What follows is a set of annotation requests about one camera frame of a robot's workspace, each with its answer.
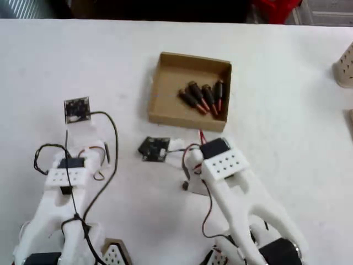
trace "robotic arm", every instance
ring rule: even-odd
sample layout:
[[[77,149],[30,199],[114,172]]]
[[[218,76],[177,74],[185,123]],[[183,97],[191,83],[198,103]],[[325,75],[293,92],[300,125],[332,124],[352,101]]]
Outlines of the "robotic arm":
[[[191,188],[204,194],[205,190],[200,192],[204,181],[206,191],[214,196],[226,217],[233,243],[223,237],[219,237],[216,243],[231,264],[304,264],[308,250],[304,236],[285,209],[266,191],[234,144],[225,139],[215,139],[199,150],[192,150],[187,165],[194,168],[200,163],[202,173],[190,174]],[[240,188],[240,192],[234,192],[235,186]],[[257,215],[269,223],[279,232],[280,238],[265,228],[250,225],[250,215]]]

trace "cable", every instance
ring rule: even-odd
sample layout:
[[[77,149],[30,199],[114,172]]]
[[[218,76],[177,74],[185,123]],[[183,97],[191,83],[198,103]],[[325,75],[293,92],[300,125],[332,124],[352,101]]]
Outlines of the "cable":
[[[201,142],[201,145],[203,145],[204,143],[207,142],[207,140],[206,140],[205,134],[202,130],[199,130],[199,133],[200,133],[200,142]]]
[[[116,129],[116,125],[113,121],[113,119],[111,118],[111,116],[106,113],[106,112],[91,112],[90,115],[94,115],[94,114],[104,114],[105,116],[108,117],[108,119],[110,120],[113,128],[114,128],[114,134],[115,134],[115,163],[114,163],[114,170],[111,174],[111,176],[109,177],[108,181],[104,184],[104,186],[102,187],[102,189],[96,194],[96,196],[93,198],[93,200],[90,202],[90,204],[88,205],[86,211],[83,214],[83,220],[86,219],[87,214],[89,212],[89,210],[91,209],[92,205],[95,203],[95,201],[98,199],[98,197],[101,195],[101,193],[105,190],[105,188],[109,185],[109,183],[111,182],[111,180],[113,179],[116,170],[117,170],[117,162],[119,159],[119,137],[117,134],[117,129]]]
[[[101,161],[101,163],[100,163],[100,165],[102,166],[103,163],[104,163],[104,160],[105,160],[105,149],[104,149],[103,147],[100,147],[100,146],[89,146],[88,148],[89,148],[89,149],[100,149],[100,150],[103,151],[103,159],[102,159],[102,161]],[[78,153],[77,157],[80,157],[80,155],[81,155],[83,152],[84,152],[84,149],[81,150],[81,151]]]
[[[89,212],[89,210],[91,209],[91,207],[93,206],[93,204],[95,203],[95,201],[98,199],[98,197],[101,195],[101,193],[105,190],[105,188],[108,186],[108,184],[111,182],[111,180],[113,179],[113,176],[115,175],[116,173],[116,170],[117,170],[117,162],[118,162],[118,157],[119,157],[119,138],[118,138],[118,134],[117,134],[117,129],[116,129],[116,125],[113,121],[113,119],[111,118],[111,116],[106,113],[106,112],[91,112],[90,115],[94,115],[94,114],[104,114],[108,117],[108,119],[111,121],[112,125],[113,125],[113,128],[114,128],[114,133],[115,133],[115,164],[114,164],[114,170],[110,176],[110,178],[108,179],[108,181],[104,184],[104,186],[102,187],[102,189],[97,193],[97,195],[93,198],[93,200],[91,201],[91,203],[88,205],[86,211],[84,212],[83,214],[83,218],[81,218],[79,216],[79,214],[77,213],[76,211],[76,205],[74,203],[74,197],[73,197],[73,192],[71,193],[72,195],[72,199],[73,199],[73,203],[74,203],[74,208],[75,208],[75,214],[74,214],[74,217],[73,218],[70,218],[66,221],[64,221],[62,224],[61,224],[61,231],[64,235],[64,232],[63,232],[63,226],[65,224],[67,224],[68,222],[71,222],[71,221],[75,221],[75,220],[80,220],[81,223],[82,223],[82,229],[83,229],[83,233],[84,233],[84,238],[86,239],[87,241],[87,244],[88,244],[88,247],[92,253],[92,255],[94,256],[95,258],[95,264],[102,264],[102,265],[106,265],[106,263],[104,261],[101,260],[101,258],[98,256],[98,254],[96,253],[91,241],[90,241],[90,238],[89,238],[89,235],[88,235],[88,225],[85,223],[85,218]],[[65,152],[65,158],[66,158],[66,173],[67,173],[67,177],[68,177],[68,180],[69,180],[69,185],[70,187],[72,187],[71,185],[71,182],[70,182],[70,179],[69,179],[69,174],[68,174],[68,162],[67,162],[67,154]]]
[[[198,148],[200,148],[199,144],[191,144],[191,145],[189,145],[187,148],[185,148],[184,153],[183,153],[183,158],[181,159],[181,167],[183,168],[183,171],[184,171],[184,173],[185,173],[185,175],[186,175],[188,180],[190,180],[190,173],[189,173],[189,169],[185,165],[185,155],[190,150],[190,148],[192,146],[195,146],[195,145],[198,146]]]
[[[202,180],[202,182],[203,182],[203,184],[205,185],[205,187],[206,187],[206,189],[207,189],[208,196],[210,197],[210,209],[208,210],[208,213],[207,213],[207,215],[206,215],[204,221],[202,222],[202,234],[204,235],[204,237],[206,237],[206,238],[208,238],[208,239],[211,239],[211,238],[213,239],[213,238],[219,237],[219,236],[220,236],[220,237],[224,237],[224,238],[225,238],[226,240],[228,240],[232,245],[234,245],[236,248],[238,248],[237,244],[233,241],[233,239],[232,239],[232,238],[229,238],[228,236],[225,236],[225,235],[223,235],[223,234],[218,234],[218,235],[213,235],[213,236],[207,236],[207,235],[205,234],[205,224],[206,224],[206,221],[207,221],[208,217],[209,217],[210,214],[211,214],[213,203],[212,203],[211,192],[210,192],[210,189],[209,189],[208,186],[207,186],[206,181]]]
[[[102,166],[103,163],[104,163],[104,160],[105,160],[105,156],[106,156],[106,151],[105,151],[105,149],[102,148],[102,147],[100,147],[100,146],[89,146],[88,148],[89,148],[89,149],[100,149],[100,150],[103,151],[103,159],[102,159],[102,161],[101,161],[101,163],[100,163],[100,166]],[[78,153],[77,157],[80,157],[83,152],[84,152],[84,149],[82,149],[82,150]],[[102,178],[97,178],[97,177],[95,176],[95,174],[94,174],[94,175],[93,175],[93,179],[94,179],[95,181],[103,181],[103,180],[105,180],[104,175],[103,175],[100,171],[98,171],[98,174],[100,174],[100,175],[102,176]]]
[[[167,151],[167,153],[184,152],[184,151],[185,151],[185,149],[176,149],[176,150]]]
[[[39,158],[39,154],[40,154],[40,151],[44,148],[44,147],[58,147],[58,148],[61,148],[64,150],[65,152],[65,157],[68,156],[69,158],[71,158],[72,156],[70,155],[69,151],[66,150],[65,147],[63,147],[62,145],[58,145],[58,144],[44,144],[44,145],[41,145],[38,150],[35,152],[35,155],[34,155],[34,162],[33,162],[33,167],[35,170],[39,171],[40,173],[42,173],[43,175],[48,175],[49,173],[49,170],[47,171],[43,171],[39,166],[38,166],[38,158]]]
[[[94,175],[93,175],[93,179],[94,179],[95,181],[103,181],[103,180],[105,180],[105,176],[104,176],[100,171],[98,171],[98,174],[101,175],[101,178],[97,178],[97,177],[95,176],[95,174],[94,174]]]

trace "red object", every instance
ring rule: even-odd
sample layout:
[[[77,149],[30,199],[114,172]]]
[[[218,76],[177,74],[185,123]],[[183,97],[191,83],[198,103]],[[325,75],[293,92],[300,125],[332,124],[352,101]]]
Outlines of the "red object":
[[[253,0],[253,4],[269,17],[270,24],[284,24],[292,10],[302,4],[302,0]]]

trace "black cylinder with red tip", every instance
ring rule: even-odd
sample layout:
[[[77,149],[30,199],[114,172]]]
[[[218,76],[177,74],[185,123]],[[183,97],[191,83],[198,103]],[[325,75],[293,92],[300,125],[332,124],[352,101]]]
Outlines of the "black cylinder with red tip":
[[[201,89],[199,86],[196,84],[195,81],[190,81],[188,84],[188,90],[191,92],[191,94],[204,106],[204,108],[209,112],[210,108],[208,107],[204,95],[201,92]]]
[[[210,106],[210,109],[212,110],[213,114],[215,116],[217,116],[218,115],[218,111],[217,111],[217,108],[215,106],[215,99],[213,97],[211,87],[209,85],[207,85],[207,84],[203,85],[202,86],[202,92],[204,94],[204,98],[206,99],[206,102],[207,102],[208,106]]]
[[[222,100],[224,97],[224,83],[223,80],[217,81],[215,84],[215,100],[218,112],[222,110]]]
[[[179,97],[190,107],[197,109],[201,114],[206,114],[207,111],[197,102],[190,93],[186,92],[184,89],[179,90]]]

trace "black wire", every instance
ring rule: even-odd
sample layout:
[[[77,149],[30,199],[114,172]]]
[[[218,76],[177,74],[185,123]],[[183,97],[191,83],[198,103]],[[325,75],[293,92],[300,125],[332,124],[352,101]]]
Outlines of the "black wire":
[[[44,145],[41,145],[38,150],[35,152],[35,155],[34,155],[34,162],[33,162],[33,167],[35,170],[39,171],[40,173],[42,173],[43,175],[48,175],[49,173],[49,170],[47,171],[43,171],[39,166],[38,166],[38,158],[39,158],[39,154],[40,154],[40,151],[44,148],[44,147],[58,147],[58,148],[61,148],[64,150],[65,152],[65,157],[68,156],[69,158],[71,158],[71,155],[69,153],[69,151],[67,151],[67,149],[65,147],[63,147],[62,145],[58,145],[58,144],[44,144]]]
[[[224,238],[225,238],[226,240],[228,240],[232,245],[235,245],[235,247],[238,248],[237,244],[236,244],[233,240],[231,240],[228,236],[225,236],[225,235],[223,235],[223,234],[218,234],[218,235],[214,235],[214,236],[207,236],[207,235],[205,234],[205,223],[206,223],[206,221],[207,221],[207,219],[208,219],[208,217],[210,216],[211,211],[212,211],[212,196],[211,196],[211,192],[210,192],[210,189],[209,189],[208,186],[207,186],[206,181],[202,180],[202,182],[203,182],[203,184],[206,186],[208,196],[210,197],[210,209],[208,210],[208,213],[207,213],[207,215],[206,215],[206,217],[205,217],[205,219],[204,219],[204,221],[203,221],[203,223],[202,223],[202,234],[204,235],[204,237],[207,237],[208,239],[215,238],[215,237],[219,237],[219,236],[224,237]],[[244,259],[244,262],[245,262],[245,265],[248,264],[246,258]]]
[[[100,147],[100,146],[90,146],[89,149],[100,149],[100,150],[103,151],[103,159],[101,160],[100,166],[103,165],[104,160],[105,160],[105,157],[106,157],[107,160],[108,160],[108,153],[106,152],[106,150],[105,150],[104,148],[102,148],[102,147]],[[81,151],[78,153],[77,157],[80,157],[80,155],[81,155],[83,152],[84,152],[84,150],[81,150]],[[95,181],[103,181],[103,180],[105,180],[104,175],[103,175],[100,171],[98,171],[98,174],[101,175],[101,178],[96,178],[96,177],[95,177],[95,174],[94,174],[94,175],[93,175],[93,179],[94,179]]]
[[[93,198],[93,200],[90,202],[90,204],[88,205],[86,211],[83,214],[83,220],[86,219],[87,214],[89,212],[89,210],[91,209],[91,207],[93,206],[93,204],[95,203],[95,201],[98,199],[98,197],[101,195],[101,193],[105,190],[105,188],[109,185],[109,183],[111,182],[111,180],[113,179],[116,170],[117,170],[117,162],[119,159],[119,137],[117,134],[117,128],[116,125],[113,121],[113,119],[111,118],[111,116],[106,113],[106,112],[91,112],[90,115],[94,115],[94,114],[104,114],[105,116],[108,117],[108,119],[110,120],[113,128],[114,128],[114,134],[115,134],[115,163],[114,163],[114,170],[111,174],[111,176],[109,177],[109,179],[107,180],[107,182],[104,184],[104,186],[102,187],[102,189],[96,194],[96,196]]]
[[[93,175],[93,178],[94,178],[95,181],[103,181],[103,180],[105,180],[104,175],[100,171],[98,171],[98,174],[101,175],[101,178],[97,178],[95,175]]]
[[[89,236],[88,236],[89,226],[85,223],[85,221],[84,221],[81,217],[79,217],[79,214],[78,214],[78,213],[75,213],[74,216],[73,216],[73,218],[70,218],[70,219],[64,221],[64,222],[61,224],[61,232],[62,232],[62,234],[63,234],[64,237],[65,237],[65,234],[64,234],[64,231],[63,231],[63,226],[64,226],[65,224],[67,224],[68,222],[77,221],[77,220],[81,221],[82,229],[83,229],[83,234],[84,234],[84,239],[86,239],[87,244],[88,244],[88,247],[89,247],[89,250],[91,251],[93,257],[95,258],[95,264],[100,263],[100,264],[102,264],[102,265],[106,265],[106,263],[105,263],[104,261],[102,261],[101,258],[100,258],[100,257],[98,256],[98,254],[96,253],[96,251],[95,251],[95,249],[94,249],[94,247],[93,247],[93,245],[92,245],[92,242],[91,242],[91,240],[90,240],[90,238],[89,238]]]
[[[89,210],[91,209],[92,205],[95,203],[95,201],[96,201],[96,200],[98,199],[98,197],[101,195],[101,193],[105,190],[105,188],[106,188],[106,187],[108,186],[108,184],[111,182],[111,180],[113,179],[113,177],[114,177],[114,175],[115,175],[115,173],[116,173],[116,170],[117,170],[117,162],[118,162],[118,157],[119,157],[119,153],[118,153],[118,151],[119,151],[119,138],[118,138],[118,134],[117,134],[116,125],[115,125],[113,119],[111,118],[111,116],[110,116],[108,113],[106,113],[106,112],[91,112],[91,113],[90,113],[90,115],[94,115],[94,114],[104,114],[104,115],[106,115],[106,116],[108,117],[108,119],[111,121],[112,125],[113,125],[114,133],[115,133],[115,165],[114,165],[114,170],[113,170],[113,172],[112,172],[110,178],[108,179],[108,181],[104,184],[104,186],[102,187],[102,189],[97,193],[97,195],[93,198],[93,200],[91,201],[91,203],[88,205],[86,211],[85,211],[84,214],[83,214],[83,218],[81,218],[81,217],[79,216],[79,214],[76,212],[76,206],[75,206],[75,215],[74,215],[74,217],[71,218],[71,219],[68,219],[68,220],[64,221],[64,222],[61,224],[61,231],[62,231],[62,233],[63,233],[63,235],[64,235],[63,226],[64,226],[65,224],[67,224],[68,222],[71,222],[71,221],[80,220],[81,223],[82,223],[82,229],[83,229],[83,233],[84,233],[84,238],[86,239],[87,244],[88,244],[88,247],[89,247],[89,249],[90,249],[92,255],[93,255],[94,258],[95,258],[95,264],[100,263],[100,264],[102,264],[102,265],[106,265],[106,263],[105,263],[104,261],[102,261],[102,260],[100,259],[100,257],[98,256],[98,254],[96,253],[96,251],[95,251],[95,249],[94,249],[94,247],[93,247],[93,245],[92,245],[92,243],[91,243],[91,241],[90,241],[90,238],[89,238],[89,235],[88,235],[88,228],[89,228],[89,226],[85,223],[85,218],[86,218],[86,216],[87,216]],[[67,177],[68,177],[68,179],[69,179],[68,163],[67,163],[67,154],[66,154],[66,172],[67,172]]]
[[[65,151],[65,168],[66,168],[66,175],[67,175],[67,179],[68,179],[68,184],[71,187],[71,198],[72,198],[72,203],[73,203],[73,207],[75,209],[75,214],[78,215],[77,213],[77,208],[76,208],[76,203],[75,203],[75,198],[73,197],[73,187],[71,185],[71,180],[70,180],[70,176],[69,176],[69,172],[68,172],[68,156],[67,156],[68,151]]]
[[[199,149],[199,148],[190,148],[189,151],[192,151],[194,149]],[[185,152],[185,149],[176,149],[176,150],[167,151],[167,153],[174,153],[174,152]]]

